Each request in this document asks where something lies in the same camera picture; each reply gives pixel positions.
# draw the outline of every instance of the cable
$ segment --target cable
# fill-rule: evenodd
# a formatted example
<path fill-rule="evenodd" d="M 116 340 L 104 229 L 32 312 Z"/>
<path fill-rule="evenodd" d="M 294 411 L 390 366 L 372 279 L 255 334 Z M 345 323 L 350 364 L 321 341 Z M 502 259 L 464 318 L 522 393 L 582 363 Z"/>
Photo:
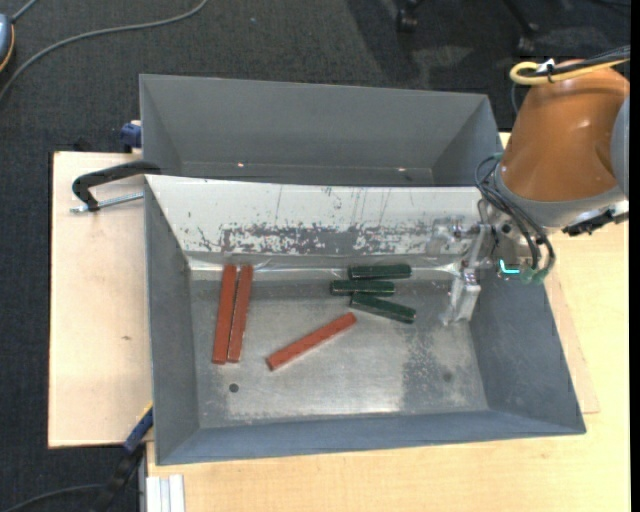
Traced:
<path fill-rule="evenodd" d="M 103 487 L 102 484 L 89 484 L 89 485 L 76 485 L 74 487 L 66 487 L 65 489 L 59 489 L 57 491 L 53 491 L 53 492 L 48 492 L 45 494 L 41 494 L 39 496 L 36 496 L 35 498 L 31 498 L 27 501 L 23 501 L 22 503 L 18 503 L 17 505 L 14 505 L 13 507 L 7 508 L 1 512 L 15 512 L 16 510 L 21 510 L 33 503 L 36 503 L 38 501 L 42 501 L 42 500 L 46 500 L 48 498 L 53 498 L 54 496 L 60 496 L 62 494 L 70 494 L 73 492 L 84 492 L 84 491 L 92 491 L 95 489 L 101 489 Z"/>
<path fill-rule="evenodd" d="M 626 45 L 608 50 L 588 59 L 580 60 L 579 62 L 562 64 L 560 66 L 555 66 L 552 63 L 553 61 L 547 64 L 546 67 L 544 64 L 540 65 L 535 62 L 521 62 L 511 68 L 509 76 L 513 82 L 521 85 L 542 85 L 549 82 L 568 80 L 586 73 L 591 73 L 592 71 L 597 71 L 598 69 L 613 67 L 628 61 L 630 58 L 631 46 Z M 521 71 L 523 70 L 530 70 L 531 73 L 522 74 Z"/>
<path fill-rule="evenodd" d="M 511 108 L 513 109 L 513 113 L 514 115 L 517 117 L 518 116 L 518 112 L 520 112 L 520 107 L 518 106 L 518 102 L 516 100 L 516 90 L 517 90 L 517 86 L 519 84 L 517 84 L 516 82 L 511 82 L 511 89 L 509 91 L 509 99 L 511 100 Z"/>
<path fill-rule="evenodd" d="M 138 23 L 138 24 L 134 24 L 134 25 L 124 25 L 124 26 L 121 26 L 121 27 L 112 27 L 112 28 L 104 28 L 104 29 L 100 29 L 100 30 L 94 30 L 92 32 L 85 32 L 84 34 L 79 34 L 77 36 L 69 37 L 68 39 L 64 39 L 62 41 L 54 43 L 51 46 L 49 46 L 48 48 L 45 48 L 44 50 L 36 53 L 33 57 L 31 57 L 29 60 L 27 60 L 24 64 L 22 64 L 22 66 L 20 66 L 16 70 L 16 72 L 11 76 L 11 78 L 9 78 L 9 80 L 4 85 L 4 87 L 2 89 L 0 89 L 0 102 L 2 102 L 2 98 L 7 93 L 7 91 L 11 87 L 11 85 L 18 79 L 18 77 L 22 73 L 24 73 L 24 71 L 27 68 L 29 68 L 32 64 L 35 64 L 37 61 L 39 61 L 45 55 L 48 55 L 49 53 L 51 53 L 54 50 L 57 50 L 58 48 L 62 48 L 63 46 L 66 46 L 66 45 L 71 44 L 71 43 L 75 43 L 77 41 L 83 41 L 85 39 L 89 39 L 89 38 L 92 38 L 92 37 L 103 36 L 103 35 L 106 35 L 106 34 L 115 34 L 115 33 L 118 33 L 118 32 L 128 32 L 128 31 L 133 31 L 133 30 L 142 30 L 142 29 L 147 29 L 147 28 L 162 27 L 162 26 L 165 26 L 165 25 L 169 25 L 171 23 L 176 23 L 178 21 L 182 21 L 182 20 L 185 20 L 187 18 L 190 18 L 191 16 L 193 16 L 193 15 L 197 14 L 198 12 L 200 12 L 203 9 L 203 7 L 207 4 L 208 1 L 209 0 L 202 0 L 196 7 L 194 7 L 190 11 L 188 11 L 188 12 L 186 12 L 184 14 L 180 14 L 178 16 L 174 16 L 173 18 L 167 18 L 167 19 L 158 20 L 158 21 L 151 21 L 151 22 L 147 22 L 147 23 Z"/>
<path fill-rule="evenodd" d="M 549 83 L 550 78 L 552 78 L 554 82 L 569 80 L 570 78 L 576 78 L 582 75 L 586 75 L 587 73 L 591 73 L 592 71 L 598 71 L 599 69 L 610 68 L 617 64 L 622 64 L 627 60 L 629 59 L 620 59 L 612 62 L 605 62 L 590 67 L 576 69 L 575 71 L 569 71 L 566 73 L 550 73 L 545 76 L 523 76 L 519 74 L 522 69 L 533 69 L 537 71 L 538 67 L 540 67 L 540 65 L 536 64 L 535 62 L 521 62 L 520 64 L 516 64 L 511 68 L 511 71 L 509 71 L 509 77 L 511 78 L 511 80 L 520 85 L 543 85 Z"/>
<path fill-rule="evenodd" d="M 480 177 L 480 170 L 491 160 L 496 160 L 496 165 L 492 167 L 491 170 L 484 176 Z M 518 229 L 524 236 L 531 252 L 531 277 L 535 278 L 538 282 L 541 282 L 551 271 L 551 268 L 555 264 L 555 251 L 544 229 L 537 222 L 535 222 L 528 213 L 526 213 L 519 206 L 507 199 L 498 190 L 496 186 L 495 171 L 498 168 L 499 163 L 500 162 L 498 160 L 498 154 L 491 155 L 490 157 L 487 157 L 482 162 L 480 162 L 476 167 L 474 173 L 476 186 L 487 202 L 489 202 L 491 205 L 493 205 L 503 213 L 509 215 L 516 223 Z M 493 179 L 493 186 L 489 185 L 488 180 L 490 178 Z M 531 238 L 530 231 L 535 234 L 535 241 Z M 547 250 L 546 262 L 544 267 L 541 269 L 538 269 L 538 263 L 541 257 L 538 244 L 543 244 Z"/>
<path fill-rule="evenodd" d="M 15 23 L 16 21 L 18 21 L 18 18 L 20 16 L 22 16 L 25 12 L 27 12 L 29 9 L 31 9 L 31 7 L 33 7 L 33 4 L 35 4 L 38 0 L 31 0 L 29 2 L 27 2 L 25 5 L 23 5 L 20 10 L 15 13 L 13 15 L 13 18 L 11 19 L 12 23 Z"/>
<path fill-rule="evenodd" d="M 144 456 L 144 445 L 138 444 L 132 453 L 125 453 L 100 493 L 94 500 L 89 512 L 107 512 L 118 493 L 131 481 Z"/>

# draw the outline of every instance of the chair leg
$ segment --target chair leg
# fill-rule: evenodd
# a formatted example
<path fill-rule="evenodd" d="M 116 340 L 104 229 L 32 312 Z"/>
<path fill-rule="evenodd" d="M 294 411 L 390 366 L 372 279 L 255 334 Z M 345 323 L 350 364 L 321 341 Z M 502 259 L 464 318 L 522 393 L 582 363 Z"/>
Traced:
<path fill-rule="evenodd" d="M 538 26 L 535 23 L 530 23 L 524 17 L 524 14 L 513 0 L 502 0 L 502 3 L 509 9 L 511 16 L 515 18 L 520 25 L 520 38 L 518 39 L 517 50 L 520 52 L 531 53 L 535 48 L 533 38 L 538 31 Z"/>
<path fill-rule="evenodd" d="M 416 9 L 425 0 L 405 0 L 404 7 L 396 16 L 396 30 L 398 32 L 411 33 L 416 31 L 418 19 L 415 17 Z"/>

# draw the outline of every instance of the table surface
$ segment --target table surface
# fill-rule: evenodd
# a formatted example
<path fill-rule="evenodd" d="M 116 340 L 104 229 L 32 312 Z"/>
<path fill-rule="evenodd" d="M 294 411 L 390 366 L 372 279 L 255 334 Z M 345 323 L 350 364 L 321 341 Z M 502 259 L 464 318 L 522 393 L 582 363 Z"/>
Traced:
<path fill-rule="evenodd" d="M 135 158 L 54 155 L 52 448 L 121 443 L 151 399 L 142 202 L 69 212 L 75 177 Z M 140 186 L 132 178 L 96 195 Z M 149 474 L 184 474 L 189 512 L 628 510 L 628 223 L 552 241 L 558 263 L 545 286 L 586 434 L 162 467 L 149 442 Z"/>

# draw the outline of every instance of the black cable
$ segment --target black cable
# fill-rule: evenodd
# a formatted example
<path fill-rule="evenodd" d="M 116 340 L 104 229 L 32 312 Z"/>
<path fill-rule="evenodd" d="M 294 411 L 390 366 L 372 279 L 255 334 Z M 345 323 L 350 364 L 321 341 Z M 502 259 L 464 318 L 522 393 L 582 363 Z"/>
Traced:
<path fill-rule="evenodd" d="M 538 240 L 540 240 L 540 242 L 542 244 L 544 244 L 544 246 L 547 248 L 547 262 L 544 266 L 544 270 L 549 271 L 551 270 L 551 267 L 553 267 L 553 265 L 555 264 L 555 259 L 556 259 L 556 254 L 555 251 L 553 250 L 553 246 L 551 245 L 551 242 L 549 241 L 549 238 L 547 237 L 547 234 L 545 233 L 544 229 L 542 228 L 542 226 L 540 226 L 537 222 L 535 222 L 531 216 L 526 213 L 522 208 L 520 208 L 518 205 L 512 203 L 511 201 L 507 200 L 506 197 L 504 197 L 499 191 L 498 188 L 496 186 L 496 177 L 495 177 L 495 169 L 493 169 L 491 171 L 490 174 L 493 174 L 493 188 L 494 188 L 494 192 L 497 196 L 501 197 L 502 200 L 505 203 L 510 204 L 510 207 L 512 209 L 512 211 L 514 211 L 519 217 L 521 217 L 527 224 L 529 224 L 529 226 L 533 229 L 533 231 L 536 233 L 536 242 Z"/>
<path fill-rule="evenodd" d="M 522 222 L 521 218 L 518 217 L 517 213 L 514 212 L 512 208 L 513 205 L 511 205 L 508 201 L 506 201 L 505 198 L 502 197 L 496 190 L 491 190 L 484 184 L 487 178 L 491 174 L 493 174 L 493 172 L 495 171 L 495 167 L 492 168 L 485 176 L 480 178 L 480 170 L 482 169 L 482 167 L 484 167 L 488 162 L 492 160 L 497 160 L 496 155 L 491 155 L 485 158 L 476 167 L 474 172 L 476 187 L 478 188 L 478 190 L 480 190 L 480 193 L 482 194 L 482 196 L 485 198 L 487 202 L 489 202 L 499 211 L 509 215 L 513 219 L 513 221 L 516 223 L 516 225 L 518 226 L 518 229 L 522 233 L 522 236 L 524 236 L 527 242 L 527 245 L 529 246 L 529 251 L 531 252 L 531 269 L 536 270 L 538 268 L 538 260 L 540 259 L 540 250 L 538 246 L 535 244 L 535 242 L 533 241 L 533 239 L 531 238 L 531 235 L 529 234 L 529 229 L 527 228 L 525 223 Z"/>
<path fill-rule="evenodd" d="M 51 53 L 54 50 L 57 50 L 58 48 L 62 48 L 63 46 L 66 46 L 66 45 L 71 44 L 71 43 L 75 43 L 77 41 L 83 41 L 85 39 L 89 39 L 89 38 L 97 37 L 97 36 L 103 36 L 103 35 L 106 35 L 106 34 L 115 34 L 115 33 L 118 33 L 118 32 L 128 32 L 128 31 L 133 31 L 133 30 L 142 30 L 142 29 L 147 29 L 147 28 L 155 28 L 155 27 L 161 27 L 161 26 L 169 25 L 171 23 L 176 23 L 178 21 L 182 21 L 182 20 L 185 20 L 187 18 L 190 18 L 191 16 L 193 16 L 193 15 L 197 14 L 198 12 L 200 12 L 202 10 L 202 8 L 207 4 L 208 1 L 209 0 L 202 0 L 196 7 L 194 7 L 190 11 L 188 11 L 188 12 L 186 12 L 184 14 L 180 14 L 178 16 L 174 16 L 173 18 L 167 18 L 167 19 L 159 20 L 159 21 L 150 21 L 150 22 L 147 22 L 147 23 L 137 23 L 135 25 L 124 25 L 122 27 L 104 28 L 104 29 L 100 29 L 100 30 L 94 30 L 92 32 L 85 32 L 84 34 L 79 34 L 77 36 L 69 37 L 69 38 L 64 39 L 62 41 L 58 41 L 57 43 L 54 43 L 51 46 L 45 48 L 44 50 L 41 50 L 40 52 L 36 53 L 33 57 L 31 57 L 29 60 L 27 60 L 27 62 L 25 62 L 22 66 L 20 66 L 16 70 L 15 73 L 13 73 L 13 75 L 11 76 L 11 78 L 9 78 L 9 80 L 4 85 L 4 87 L 2 89 L 0 89 L 0 102 L 2 102 L 2 98 L 7 93 L 7 91 L 11 87 L 11 85 L 13 85 L 13 83 L 17 80 L 17 78 L 22 73 L 24 73 L 24 71 L 27 68 L 29 68 L 32 64 L 35 64 L 37 61 L 39 61 L 45 55 Z"/>
<path fill-rule="evenodd" d="M 116 496 L 131 481 L 144 456 L 144 444 L 139 444 L 132 453 L 126 453 L 89 508 L 89 512 L 107 512 Z"/>
<path fill-rule="evenodd" d="M 88 485 L 76 485 L 74 487 L 66 487 L 64 489 L 58 489 L 57 491 L 47 492 L 45 494 L 40 494 L 34 498 L 31 498 L 27 501 L 23 501 L 22 503 L 18 503 L 13 507 L 7 508 L 1 512 L 15 512 L 16 510 L 21 510 L 33 503 L 37 503 L 38 501 L 46 500 L 48 498 L 53 498 L 54 496 L 60 496 L 62 494 L 70 494 L 74 492 L 85 492 L 85 491 L 93 491 L 96 489 L 101 489 L 103 484 L 88 484 Z"/>
<path fill-rule="evenodd" d="M 547 68 L 536 70 L 536 71 L 530 71 L 529 73 L 525 71 L 524 73 L 522 73 L 522 76 L 523 77 L 548 76 L 549 74 L 553 76 L 554 74 L 568 73 L 570 71 L 589 68 L 597 64 L 605 64 L 607 62 L 615 62 L 618 60 L 625 60 L 630 58 L 631 58 L 631 46 L 627 45 L 627 46 L 621 46 L 620 48 L 614 48 L 613 50 L 600 53 L 593 57 L 589 57 L 587 59 L 581 60 L 580 62 L 553 67 L 550 71 Z"/>
<path fill-rule="evenodd" d="M 31 7 L 33 7 L 33 4 L 35 4 L 37 1 L 38 0 L 30 0 L 25 5 L 23 5 L 20 8 L 20 10 L 13 15 L 13 17 L 11 18 L 11 23 L 15 23 L 16 21 L 18 21 L 18 18 L 22 16 L 25 12 L 27 12 L 29 9 L 31 9 Z"/>

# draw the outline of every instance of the green block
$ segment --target green block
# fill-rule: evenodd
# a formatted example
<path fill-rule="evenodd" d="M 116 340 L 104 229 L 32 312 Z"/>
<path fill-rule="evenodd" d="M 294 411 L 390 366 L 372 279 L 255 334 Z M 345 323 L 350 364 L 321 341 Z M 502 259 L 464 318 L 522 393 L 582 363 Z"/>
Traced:
<path fill-rule="evenodd" d="M 407 324 L 413 323 L 416 319 L 415 309 L 364 293 L 354 293 L 351 297 L 350 307 Z"/>
<path fill-rule="evenodd" d="M 349 279 L 406 279 L 411 277 L 411 267 L 396 265 L 356 265 L 349 267 Z"/>
<path fill-rule="evenodd" d="M 393 295 L 396 291 L 391 281 L 331 281 L 331 295 Z"/>

